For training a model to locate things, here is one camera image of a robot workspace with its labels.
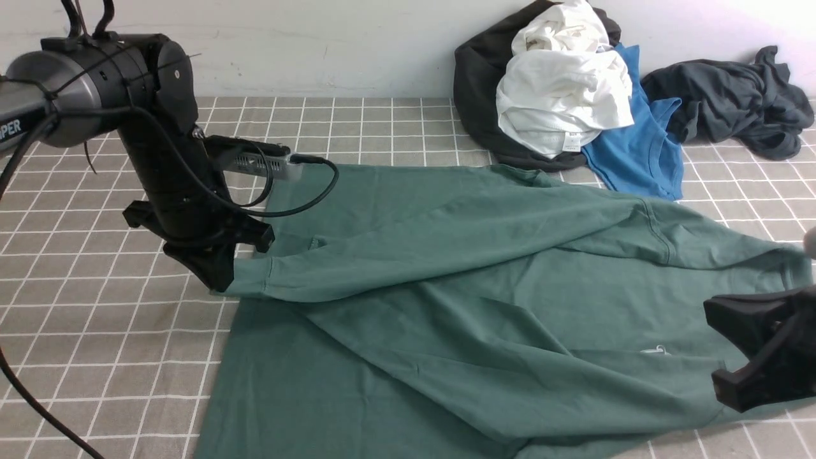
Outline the black robot arm with PIPER label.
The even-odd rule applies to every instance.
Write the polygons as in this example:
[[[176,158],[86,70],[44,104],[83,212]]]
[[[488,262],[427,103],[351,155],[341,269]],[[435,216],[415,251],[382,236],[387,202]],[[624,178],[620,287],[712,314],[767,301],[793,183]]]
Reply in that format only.
[[[273,219],[318,207],[349,169],[276,143],[207,136],[196,125],[193,71],[182,47],[161,34],[44,38],[40,50],[2,76],[2,171],[8,188],[33,143],[73,148],[116,131],[147,196],[123,217],[163,241],[163,252],[213,291],[326,305],[378,291],[475,273],[560,250],[640,259],[678,286],[670,268],[722,272],[769,259],[793,274],[807,257],[790,247],[732,233],[702,261],[685,241],[702,222],[676,205],[658,228],[658,205],[599,189],[548,183],[514,168],[489,174],[513,181],[486,194],[452,198],[432,211],[332,239],[306,252],[269,256]],[[735,246],[729,246],[729,239]]]

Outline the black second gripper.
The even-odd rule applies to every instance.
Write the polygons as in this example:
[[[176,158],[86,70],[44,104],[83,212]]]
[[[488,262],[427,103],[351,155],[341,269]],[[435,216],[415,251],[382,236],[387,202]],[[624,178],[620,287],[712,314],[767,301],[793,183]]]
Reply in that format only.
[[[706,322],[749,358],[711,373],[716,399],[737,412],[815,395],[814,285],[703,302]]]

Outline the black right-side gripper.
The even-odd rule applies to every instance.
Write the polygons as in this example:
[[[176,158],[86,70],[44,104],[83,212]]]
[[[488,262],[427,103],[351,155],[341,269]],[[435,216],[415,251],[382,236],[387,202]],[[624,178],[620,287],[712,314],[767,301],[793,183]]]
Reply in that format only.
[[[237,246],[268,252],[272,227],[231,200],[201,140],[172,134],[142,108],[126,114],[119,134],[147,197],[126,207],[126,224],[163,239],[169,258],[224,293],[234,279]]]

